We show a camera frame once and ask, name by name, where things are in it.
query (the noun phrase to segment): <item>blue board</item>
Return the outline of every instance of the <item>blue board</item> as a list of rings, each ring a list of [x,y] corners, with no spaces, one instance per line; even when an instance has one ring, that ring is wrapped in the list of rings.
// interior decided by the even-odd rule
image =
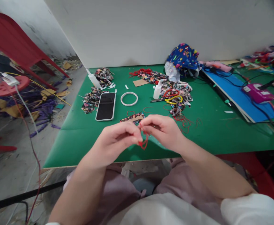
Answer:
[[[204,72],[209,75],[213,79],[213,81],[219,86],[222,90],[225,91],[225,93],[234,100],[236,104],[238,104],[246,113],[248,116],[250,116],[256,123],[267,121],[267,117],[256,107],[252,105],[250,97],[245,94],[241,89],[241,87],[236,87],[232,85],[229,81],[238,86],[242,86],[244,84],[243,81],[241,81],[239,78],[237,78],[234,74],[230,75],[231,73],[225,73],[225,72],[219,72],[219,74],[223,74],[224,76],[228,76],[223,78],[221,76],[218,76],[214,73],[208,72],[208,68],[204,68]],[[271,119],[274,118],[274,111],[269,103],[264,104],[256,104],[257,107],[262,109],[264,112],[266,112]]]

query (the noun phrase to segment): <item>person's left hand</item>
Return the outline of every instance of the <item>person's left hand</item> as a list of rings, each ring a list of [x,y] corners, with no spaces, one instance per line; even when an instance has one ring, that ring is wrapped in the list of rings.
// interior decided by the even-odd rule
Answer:
[[[105,127],[80,164],[92,169],[106,167],[126,148],[142,141],[140,129],[132,122],[120,122]]]

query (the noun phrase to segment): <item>red scissor handle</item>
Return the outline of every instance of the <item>red scissor handle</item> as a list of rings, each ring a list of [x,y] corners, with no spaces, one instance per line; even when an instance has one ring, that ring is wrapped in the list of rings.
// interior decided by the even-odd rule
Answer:
[[[168,92],[170,91],[176,91],[177,94],[173,94],[173,95],[166,95]],[[165,94],[163,95],[163,97],[172,97],[172,96],[177,96],[180,92],[176,89],[169,89],[168,91],[165,92]]]

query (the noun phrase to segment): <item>white plastic bottle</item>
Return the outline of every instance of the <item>white plastic bottle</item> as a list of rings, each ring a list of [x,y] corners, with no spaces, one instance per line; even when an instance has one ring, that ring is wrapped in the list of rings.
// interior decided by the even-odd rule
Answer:
[[[86,70],[87,70],[87,73],[88,73],[88,77],[91,80],[91,82],[93,83],[93,85],[96,88],[100,88],[101,85],[100,85],[99,81],[96,79],[96,77],[94,76],[94,74],[90,73],[90,71],[87,68],[86,68]]]
[[[161,86],[160,81],[159,81],[159,83],[158,83],[158,85],[155,87],[155,91],[154,91],[154,93],[153,93],[153,98],[154,98],[154,99],[160,98],[161,88],[162,88],[162,86]]]

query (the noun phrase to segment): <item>pink device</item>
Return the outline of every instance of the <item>pink device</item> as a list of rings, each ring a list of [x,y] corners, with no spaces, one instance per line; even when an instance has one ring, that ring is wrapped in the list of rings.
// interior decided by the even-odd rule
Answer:
[[[267,103],[274,100],[274,95],[271,94],[268,90],[260,90],[261,84],[251,83],[242,88],[242,91],[245,92],[249,97],[251,97],[255,103]]]

